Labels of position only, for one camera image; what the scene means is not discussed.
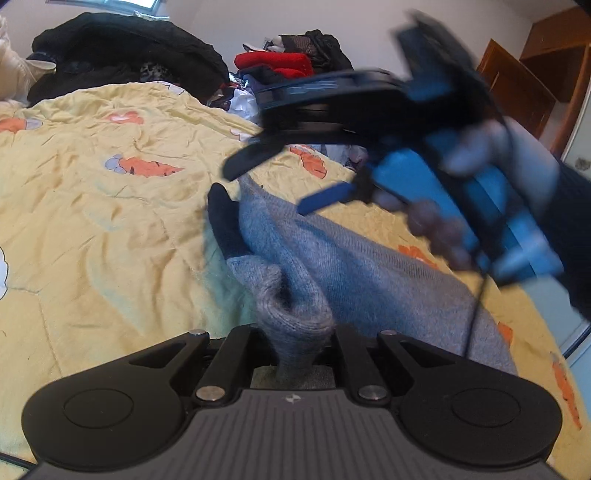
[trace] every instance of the black jacket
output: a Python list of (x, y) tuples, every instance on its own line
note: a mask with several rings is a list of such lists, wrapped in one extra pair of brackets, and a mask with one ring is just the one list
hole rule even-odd
[(211, 45), (166, 21), (83, 13), (45, 30), (33, 40), (33, 52), (36, 58), (54, 61), (57, 72), (33, 86), (31, 103), (79, 88), (137, 82), (148, 62), (169, 70), (202, 103), (229, 82), (228, 67)]

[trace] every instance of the cable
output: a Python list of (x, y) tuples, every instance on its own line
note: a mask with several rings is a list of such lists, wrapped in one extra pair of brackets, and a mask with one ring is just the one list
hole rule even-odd
[(480, 307), (482, 306), (482, 298), (484, 297), (484, 292), (486, 290), (489, 278), (490, 277), (487, 274), (485, 274), (482, 277), (482, 282), (478, 290), (478, 295), (476, 296), (476, 301), (474, 303), (474, 307), (472, 308), (472, 315), (470, 317), (470, 322), (468, 323), (466, 340), (464, 341), (464, 348), (462, 352), (462, 357), (464, 358), (468, 358), (468, 354), (470, 353), (470, 347), (472, 346), (472, 337), (474, 334), (476, 319), (478, 318), (478, 313), (480, 312)]
[[(479, 77), (478, 77), (478, 84), (484, 85), (481, 82)], [(487, 87), (484, 88), (483, 91), (485, 93), (486, 99), (488, 100), (488, 103), (495, 110), (498, 122), (503, 126), (503, 128), (505, 129), (505, 132), (507, 133), (507, 150), (506, 150), (506, 152), (504, 152), (504, 157), (505, 157), (504, 166), (505, 166), (505, 168), (513, 168), (514, 167), (513, 163), (514, 163), (514, 158), (515, 158), (515, 138), (513, 136), (513, 133), (511, 132), (511, 129), (509, 128), (509, 125), (507, 124), (507, 121), (505, 119), (505, 116), (503, 115), (503, 112), (501, 111), (498, 104), (492, 98), (492, 95), (491, 95), (490, 91), (488, 90), (488, 88)], [(501, 225), (504, 225), (507, 222), (508, 218), (511, 217), (513, 214), (514, 214), (514, 212), (512, 212), (510, 210), (510, 208), (508, 208), (507, 211), (505, 211), (503, 213), (503, 215), (495, 221), (495, 224), (494, 224), (492, 230), (497, 230), (497, 231), (499, 231), (499, 234), (500, 234), (500, 232), (502, 232), (502, 228), (497, 229), (496, 227), (497, 226), (500, 227)], [(488, 271), (481, 272), (481, 273), (482, 273), (482, 282), (480, 284), (480, 288), (478, 290), (478, 295), (476, 296), (476, 301), (475, 301), (474, 307), (472, 309), (472, 315), (471, 315), (470, 320), (468, 322), (466, 340), (464, 342), (464, 347), (463, 347), (463, 352), (462, 352), (462, 357), (464, 357), (464, 358), (467, 358), (468, 355), (470, 354), (470, 348), (472, 347), (472, 338), (474, 337), (474, 327), (476, 326), (476, 320), (478, 319), (478, 314), (480, 312), (480, 308), (482, 307), (482, 299), (484, 297), (484, 293), (486, 291), (486, 286), (488, 285), (488, 282), (490, 279), (490, 276), (488, 275)]]
[(31, 470), (37, 466), (36, 463), (28, 462), (27, 460), (3, 452), (0, 452), (0, 461), (24, 468), (25, 470)]

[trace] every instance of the white plastic bag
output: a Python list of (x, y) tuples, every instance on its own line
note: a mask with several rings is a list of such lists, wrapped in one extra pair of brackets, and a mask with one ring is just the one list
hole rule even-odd
[(255, 96), (247, 90), (237, 88), (234, 90), (234, 97), (230, 100), (228, 113), (235, 113), (245, 120), (256, 123), (258, 121), (258, 107)]

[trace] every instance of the yellow comforter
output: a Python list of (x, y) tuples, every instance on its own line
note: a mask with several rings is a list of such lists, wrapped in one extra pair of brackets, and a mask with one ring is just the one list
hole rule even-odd
[[(42, 385), (190, 329), (224, 336), (253, 321), (252, 299), (227, 271), (204, 213), (222, 161), (253, 133), (255, 125), (158, 83), (0, 106), (1, 451), (33, 460), (20, 414)], [(350, 175), (305, 148), (252, 173), (292, 202)], [(235, 182), (228, 190), (238, 194)], [(401, 215), (360, 203), (322, 214), (447, 271)], [(588, 480), (591, 424), (542, 318), (516, 287), (492, 287), (485, 304), (519, 374), (561, 405), (550, 461), (566, 478)], [(22, 473), (0, 465), (1, 480)]]

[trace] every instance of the white pillow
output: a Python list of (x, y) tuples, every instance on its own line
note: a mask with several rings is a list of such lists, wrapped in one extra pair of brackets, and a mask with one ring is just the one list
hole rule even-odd
[(0, 17), (0, 100), (26, 102), (35, 82), (55, 69), (53, 62), (25, 60), (18, 56), (10, 48), (6, 18)]

